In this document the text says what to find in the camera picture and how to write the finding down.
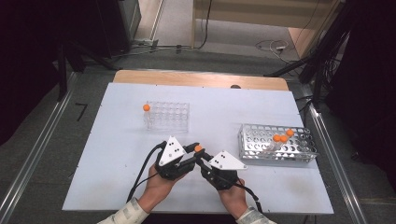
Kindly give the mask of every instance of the finger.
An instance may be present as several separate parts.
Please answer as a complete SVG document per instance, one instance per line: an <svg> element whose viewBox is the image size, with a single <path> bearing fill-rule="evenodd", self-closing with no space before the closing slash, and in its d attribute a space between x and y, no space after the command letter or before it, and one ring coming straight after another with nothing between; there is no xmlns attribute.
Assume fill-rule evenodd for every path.
<svg viewBox="0 0 396 224"><path fill-rule="evenodd" d="M152 164L152 165L149 167L149 169L148 169L148 176L155 175L155 173L157 173L157 170L155 169L155 165Z"/></svg>
<svg viewBox="0 0 396 224"><path fill-rule="evenodd" d="M176 178L176 179L175 179L175 182L177 182L178 180L180 180L180 179L183 178L184 176L186 176L186 174L181 175L180 177Z"/></svg>
<svg viewBox="0 0 396 224"><path fill-rule="evenodd" d="M239 182L240 182L241 185L245 186L245 180L244 179L239 178Z"/></svg>

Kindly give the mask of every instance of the test tube rack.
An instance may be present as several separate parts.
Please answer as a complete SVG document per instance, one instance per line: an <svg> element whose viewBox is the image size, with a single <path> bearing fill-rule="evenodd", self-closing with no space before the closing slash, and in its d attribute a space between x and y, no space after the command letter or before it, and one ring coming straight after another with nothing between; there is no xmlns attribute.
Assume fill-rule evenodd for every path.
<svg viewBox="0 0 396 224"><path fill-rule="evenodd" d="M187 133L189 131L190 104L147 101L150 110L145 112L145 124L149 131Z"/></svg>
<svg viewBox="0 0 396 224"><path fill-rule="evenodd" d="M274 134L284 134L287 129L292 129L294 136L280 150L267 150ZM312 133L306 128L242 124L238 138L241 160L310 162L318 155Z"/></svg>

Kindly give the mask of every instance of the black equipment stand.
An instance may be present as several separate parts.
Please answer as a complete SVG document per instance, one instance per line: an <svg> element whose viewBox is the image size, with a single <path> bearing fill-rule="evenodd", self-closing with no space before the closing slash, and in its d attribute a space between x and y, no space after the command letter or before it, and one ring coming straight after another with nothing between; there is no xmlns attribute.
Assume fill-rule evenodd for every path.
<svg viewBox="0 0 396 224"><path fill-rule="evenodd" d="M306 84L308 83L312 77L315 76L315 85L314 85L314 92L312 98L312 104L314 108L319 111L319 97L320 97L320 90L323 83L323 72L324 72L324 64L327 60L330 60L332 57L332 52L334 50L339 49L336 48L337 41L341 39L341 36L345 32L349 32L352 28L355 17L351 15L352 8L355 6L356 0L347 0L343 8L341 9L338 16L335 18L334 22L332 23L331 27L329 28L328 32L325 36L323 36L322 40L318 44L318 47L315 49L313 53L308 55L305 58L302 58L300 61L291 63L288 66L272 73L269 75L264 75L265 77L280 77L289 71L296 69L304 64L303 72L299 75L299 80L301 83Z"/></svg>
<svg viewBox="0 0 396 224"><path fill-rule="evenodd" d="M75 41L61 40L58 43L58 73L59 73L59 96L58 102L62 101L67 93L67 78L66 78L66 59L75 72L84 72L85 63L81 58L81 54L85 54L88 57L94 59L97 63L101 64L109 70L118 71L122 68L116 67L111 63L108 63L103 58L97 56L90 50L82 47Z"/></svg>

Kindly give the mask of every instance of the person's left hand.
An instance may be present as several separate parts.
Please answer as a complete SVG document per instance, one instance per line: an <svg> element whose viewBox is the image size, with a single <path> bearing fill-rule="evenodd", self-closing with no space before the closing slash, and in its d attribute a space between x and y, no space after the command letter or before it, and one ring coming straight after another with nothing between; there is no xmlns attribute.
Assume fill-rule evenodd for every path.
<svg viewBox="0 0 396 224"><path fill-rule="evenodd" d="M148 176L155 175L156 173L157 171L155 170L153 164L148 170ZM176 182L184 176L185 175L177 178L176 180L163 179L160 175L155 175L154 177L150 178L146 185L145 192L143 193L142 197L137 200L140 207L142 207L146 213L150 213L158 203L168 196Z"/></svg>

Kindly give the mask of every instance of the person's right hand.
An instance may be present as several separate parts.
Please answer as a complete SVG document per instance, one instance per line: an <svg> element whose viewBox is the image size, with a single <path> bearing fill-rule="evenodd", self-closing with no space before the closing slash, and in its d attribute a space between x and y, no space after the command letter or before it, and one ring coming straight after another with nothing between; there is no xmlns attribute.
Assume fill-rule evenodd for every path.
<svg viewBox="0 0 396 224"><path fill-rule="evenodd" d="M243 179L240 179L240 181L242 185L245 185L245 181ZM248 209L244 189L232 186L230 189L219 190L219 196L224 207L236 220L239 219Z"/></svg>

